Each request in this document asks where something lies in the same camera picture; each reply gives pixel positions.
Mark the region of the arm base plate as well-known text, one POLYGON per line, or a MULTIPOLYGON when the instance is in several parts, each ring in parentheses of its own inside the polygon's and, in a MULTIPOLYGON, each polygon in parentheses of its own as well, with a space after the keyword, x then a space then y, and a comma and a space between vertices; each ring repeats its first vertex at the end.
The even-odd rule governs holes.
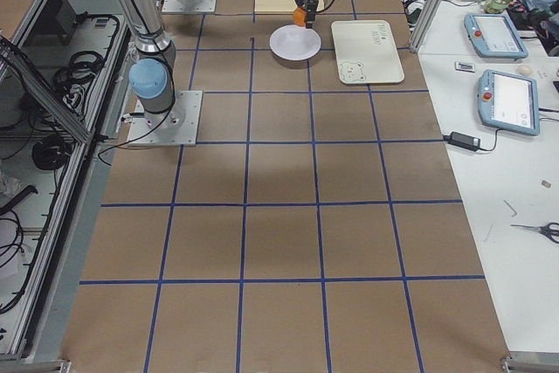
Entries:
POLYGON ((176 91, 176 101, 170 113, 145 113, 140 100, 135 103, 127 138, 131 148, 195 146, 201 114, 203 92, 176 91))
POLYGON ((194 15, 214 13, 217 0, 164 0, 162 13, 167 15, 194 15))

